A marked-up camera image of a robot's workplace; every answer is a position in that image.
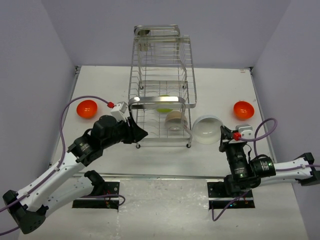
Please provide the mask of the white ribbed bowl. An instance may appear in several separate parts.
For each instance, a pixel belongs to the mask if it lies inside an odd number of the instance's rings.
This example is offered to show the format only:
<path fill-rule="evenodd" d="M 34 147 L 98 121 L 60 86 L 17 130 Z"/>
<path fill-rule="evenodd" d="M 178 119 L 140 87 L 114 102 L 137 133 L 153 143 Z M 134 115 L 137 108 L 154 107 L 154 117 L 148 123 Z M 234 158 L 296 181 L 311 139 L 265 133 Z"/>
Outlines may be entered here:
<path fill-rule="evenodd" d="M 192 125 L 192 136 L 196 142 L 211 145 L 220 141 L 223 122 L 214 115 L 202 115 Z"/>

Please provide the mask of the orange plastic bowl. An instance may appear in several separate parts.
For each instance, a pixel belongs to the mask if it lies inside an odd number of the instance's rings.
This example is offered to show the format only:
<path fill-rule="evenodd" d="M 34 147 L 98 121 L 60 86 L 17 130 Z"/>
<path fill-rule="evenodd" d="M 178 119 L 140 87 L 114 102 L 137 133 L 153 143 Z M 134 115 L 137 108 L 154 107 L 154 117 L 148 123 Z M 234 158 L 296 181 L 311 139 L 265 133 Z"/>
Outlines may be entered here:
<path fill-rule="evenodd" d="M 98 111 L 98 105 L 93 100 L 84 100 L 80 102 L 76 107 L 76 113 L 79 117 L 84 119 L 93 118 Z"/>
<path fill-rule="evenodd" d="M 233 105 L 233 113 L 238 120 L 244 121 L 255 114 L 254 107 L 247 101 L 238 101 Z"/>

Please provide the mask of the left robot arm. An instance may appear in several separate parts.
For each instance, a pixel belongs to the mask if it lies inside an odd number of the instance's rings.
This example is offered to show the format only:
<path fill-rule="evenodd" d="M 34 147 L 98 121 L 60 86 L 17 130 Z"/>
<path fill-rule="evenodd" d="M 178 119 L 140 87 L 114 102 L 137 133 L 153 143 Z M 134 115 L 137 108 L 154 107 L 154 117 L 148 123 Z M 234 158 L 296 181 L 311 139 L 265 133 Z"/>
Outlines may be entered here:
<path fill-rule="evenodd" d="M 106 148 L 118 143 L 135 144 L 148 135 L 128 117 L 117 121 L 103 115 L 78 137 L 61 159 L 26 187 L 8 190 L 3 196 L 8 210 L 23 234 L 38 229 L 57 209 L 78 198 L 103 198 L 105 181 L 94 170 L 87 171 L 69 188 L 62 189 L 70 177 L 100 158 Z"/>

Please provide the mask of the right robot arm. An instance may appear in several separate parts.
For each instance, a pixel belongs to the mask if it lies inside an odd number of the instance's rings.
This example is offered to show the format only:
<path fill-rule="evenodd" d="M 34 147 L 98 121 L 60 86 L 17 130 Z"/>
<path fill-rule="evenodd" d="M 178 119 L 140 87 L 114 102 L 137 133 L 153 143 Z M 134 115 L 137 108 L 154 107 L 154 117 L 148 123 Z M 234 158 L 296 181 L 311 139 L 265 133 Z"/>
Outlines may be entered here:
<path fill-rule="evenodd" d="M 250 159 L 244 147 L 248 142 L 255 143 L 264 138 L 253 134 L 252 126 L 245 124 L 235 130 L 221 126 L 220 133 L 219 151 L 226 154 L 230 169 L 230 174 L 223 179 L 223 191 L 227 196 L 238 197 L 259 186 L 285 181 L 298 182 L 301 186 L 320 183 L 320 167 L 314 164 L 310 152 L 281 163 L 273 162 L 265 154 Z"/>

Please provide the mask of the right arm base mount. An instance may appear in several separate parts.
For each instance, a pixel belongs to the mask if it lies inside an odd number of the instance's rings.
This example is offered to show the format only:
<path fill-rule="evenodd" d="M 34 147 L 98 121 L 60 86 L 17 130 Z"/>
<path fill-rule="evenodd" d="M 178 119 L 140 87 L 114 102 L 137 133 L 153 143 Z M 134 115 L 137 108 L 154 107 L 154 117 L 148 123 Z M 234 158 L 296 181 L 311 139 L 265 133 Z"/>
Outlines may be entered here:
<path fill-rule="evenodd" d="M 244 192 L 228 194 L 222 180 L 207 180 L 208 206 L 211 210 L 223 210 L 224 207 L 233 199 Z M 250 190 L 244 197 L 236 200 L 228 206 L 228 209 L 254 209 L 255 202 L 252 191 Z"/>

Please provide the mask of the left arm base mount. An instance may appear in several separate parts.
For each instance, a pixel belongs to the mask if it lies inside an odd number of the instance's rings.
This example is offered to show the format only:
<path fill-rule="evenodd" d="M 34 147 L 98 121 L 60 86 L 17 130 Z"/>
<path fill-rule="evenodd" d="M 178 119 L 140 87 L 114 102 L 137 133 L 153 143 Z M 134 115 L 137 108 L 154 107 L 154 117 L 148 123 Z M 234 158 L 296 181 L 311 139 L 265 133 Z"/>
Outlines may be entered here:
<path fill-rule="evenodd" d="M 118 196 L 120 193 L 119 181 L 105 181 L 96 171 L 90 170 L 84 173 L 93 186 L 89 196 L 116 195 L 113 197 L 78 198 L 72 202 L 73 209 L 113 209 L 118 210 L 123 200 Z"/>

